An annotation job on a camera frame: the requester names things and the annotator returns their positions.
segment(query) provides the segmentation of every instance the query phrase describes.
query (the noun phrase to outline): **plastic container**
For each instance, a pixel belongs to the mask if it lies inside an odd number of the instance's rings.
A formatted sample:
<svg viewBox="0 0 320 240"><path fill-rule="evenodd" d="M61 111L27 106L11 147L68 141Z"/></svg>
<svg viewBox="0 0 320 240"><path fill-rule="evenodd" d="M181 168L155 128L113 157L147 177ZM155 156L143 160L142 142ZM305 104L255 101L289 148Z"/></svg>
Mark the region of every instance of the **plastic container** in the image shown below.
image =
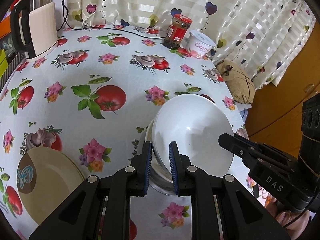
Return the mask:
<svg viewBox="0 0 320 240"><path fill-rule="evenodd" d="M178 49L191 23L192 20L190 18L181 14L175 14L163 45L169 49Z"/></svg>
<svg viewBox="0 0 320 240"><path fill-rule="evenodd" d="M203 58L216 44L207 35L191 30L186 45L187 51L195 58Z"/></svg>

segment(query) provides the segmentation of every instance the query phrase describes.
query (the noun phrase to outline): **human hand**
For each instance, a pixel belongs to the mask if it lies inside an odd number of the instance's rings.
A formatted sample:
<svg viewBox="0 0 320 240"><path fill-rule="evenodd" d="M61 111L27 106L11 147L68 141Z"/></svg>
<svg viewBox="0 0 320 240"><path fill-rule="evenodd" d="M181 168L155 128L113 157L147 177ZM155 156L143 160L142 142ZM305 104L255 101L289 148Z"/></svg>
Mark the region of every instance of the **human hand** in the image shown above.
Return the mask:
<svg viewBox="0 0 320 240"><path fill-rule="evenodd" d="M291 222L293 219L295 219L299 215L297 213L292 213L291 211L279 212L279 209L276 205L276 198L274 197L271 198L266 209L280 223L281 226L284 226L287 223ZM287 233L291 237L291 240L297 239L301 235L303 230L305 230L305 228L308 225L309 216L310 216L310 211L307 210L302 215L302 217L300 217L297 221L295 221L293 224L289 225L286 228Z"/></svg>

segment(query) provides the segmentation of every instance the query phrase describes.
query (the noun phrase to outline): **pea pod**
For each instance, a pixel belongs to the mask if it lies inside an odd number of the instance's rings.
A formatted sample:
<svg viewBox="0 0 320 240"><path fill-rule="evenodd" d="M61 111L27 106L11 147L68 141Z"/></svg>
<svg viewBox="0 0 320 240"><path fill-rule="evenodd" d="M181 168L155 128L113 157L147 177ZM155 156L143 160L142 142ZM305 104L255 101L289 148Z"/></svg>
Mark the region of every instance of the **pea pod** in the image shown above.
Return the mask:
<svg viewBox="0 0 320 240"><path fill-rule="evenodd" d="M100 83L108 82L110 79L112 78L108 78L108 77L95 78L88 81L88 84L100 84Z"/></svg>
<svg viewBox="0 0 320 240"><path fill-rule="evenodd" d="M10 179L10 176L7 173L4 173L4 174L1 175L1 179L5 180L5 181L8 181Z"/></svg>
<svg viewBox="0 0 320 240"><path fill-rule="evenodd" d="M191 87L191 88L188 88L186 91L191 93L196 93L196 92L199 92L200 90L201 88Z"/></svg>
<svg viewBox="0 0 320 240"><path fill-rule="evenodd" d="M28 85L31 81L32 81L32 79L28 79L28 80L22 82L22 83L19 85L19 87L23 87L23 86L25 86L25 85Z"/></svg>
<svg viewBox="0 0 320 240"><path fill-rule="evenodd" d="M189 94L189 92L175 92L174 94L176 96L179 96L179 95Z"/></svg>

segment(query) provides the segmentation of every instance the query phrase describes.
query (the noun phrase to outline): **silver screw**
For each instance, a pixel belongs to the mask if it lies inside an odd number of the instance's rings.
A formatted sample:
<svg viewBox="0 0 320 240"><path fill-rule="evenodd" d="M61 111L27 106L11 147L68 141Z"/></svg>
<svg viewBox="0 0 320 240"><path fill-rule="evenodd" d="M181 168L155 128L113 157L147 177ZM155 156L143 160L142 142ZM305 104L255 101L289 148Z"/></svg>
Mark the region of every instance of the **silver screw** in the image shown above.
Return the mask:
<svg viewBox="0 0 320 240"><path fill-rule="evenodd" d="M94 182L96 182L97 181L97 176L90 176L90 177L88 177L88 182L90 182L90 183L94 183Z"/></svg>
<svg viewBox="0 0 320 240"><path fill-rule="evenodd" d="M128 166L124 169L126 172L134 172L134 167L133 166Z"/></svg>
<svg viewBox="0 0 320 240"><path fill-rule="evenodd" d="M190 171L190 172L195 172L195 171L197 171L197 167L193 166L193 165L190 165L190 166L188 166L187 170Z"/></svg>
<svg viewBox="0 0 320 240"><path fill-rule="evenodd" d="M228 182L233 182L235 180L235 177L232 175L226 175L224 179Z"/></svg>

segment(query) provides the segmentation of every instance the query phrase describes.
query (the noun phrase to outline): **table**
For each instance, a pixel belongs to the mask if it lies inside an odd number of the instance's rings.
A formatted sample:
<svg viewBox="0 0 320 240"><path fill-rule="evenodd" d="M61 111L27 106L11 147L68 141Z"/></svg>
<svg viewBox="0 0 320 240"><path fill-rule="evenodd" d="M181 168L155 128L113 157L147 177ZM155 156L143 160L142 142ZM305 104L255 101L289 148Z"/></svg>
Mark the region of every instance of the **table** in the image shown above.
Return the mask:
<svg viewBox="0 0 320 240"><path fill-rule="evenodd" d="M2 179L4 189L11 186L18 192L19 161L36 141L62 151L84 177L113 175L137 154L140 135L160 107L181 93L210 98L233 131L247 136L232 96L210 60L190 57L183 48L167 49L161 40L152 39L161 33L142 33L135 26L100 27L65 29L52 53L36 62L22 62L2 91L0 174L11 177ZM229 173L249 189L254 185L237 156ZM174 208L179 215L169 218L168 209ZM11 212L4 214L25 238L37 227L26 211L16 218ZM190 239L191 199L149 187L145 198L132 198L131 220L137 240Z"/></svg>

